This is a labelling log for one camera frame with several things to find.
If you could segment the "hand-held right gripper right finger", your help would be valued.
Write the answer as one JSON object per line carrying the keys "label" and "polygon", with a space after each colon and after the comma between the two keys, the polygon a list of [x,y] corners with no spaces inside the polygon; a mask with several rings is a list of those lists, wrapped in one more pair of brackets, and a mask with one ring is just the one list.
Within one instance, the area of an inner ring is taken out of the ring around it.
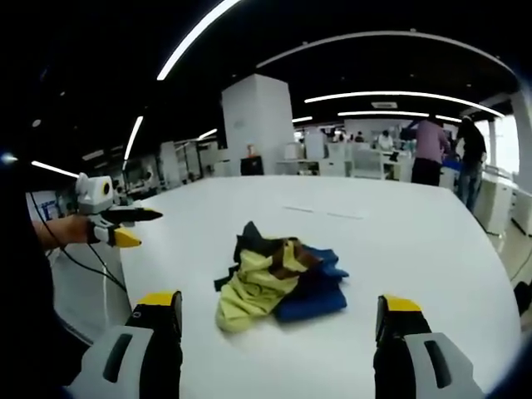
{"label": "hand-held right gripper right finger", "polygon": [[485,396],[469,358],[406,298],[378,298],[373,370],[376,398]]}

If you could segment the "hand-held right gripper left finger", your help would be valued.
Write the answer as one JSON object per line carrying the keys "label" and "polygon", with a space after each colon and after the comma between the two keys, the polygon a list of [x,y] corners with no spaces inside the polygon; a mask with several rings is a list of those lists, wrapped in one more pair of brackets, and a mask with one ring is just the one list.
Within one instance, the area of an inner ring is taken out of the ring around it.
{"label": "hand-held right gripper left finger", "polygon": [[150,293],[126,324],[85,352],[73,398],[178,398],[183,363],[181,292]]}

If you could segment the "person's left hand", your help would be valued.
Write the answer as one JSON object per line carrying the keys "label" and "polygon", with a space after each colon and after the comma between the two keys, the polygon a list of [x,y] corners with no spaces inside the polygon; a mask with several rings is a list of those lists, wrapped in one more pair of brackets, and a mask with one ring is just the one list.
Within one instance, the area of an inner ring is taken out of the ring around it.
{"label": "person's left hand", "polygon": [[73,214],[61,219],[61,222],[66,244],[88,244],[91,241],[91,221],[85,215]]}

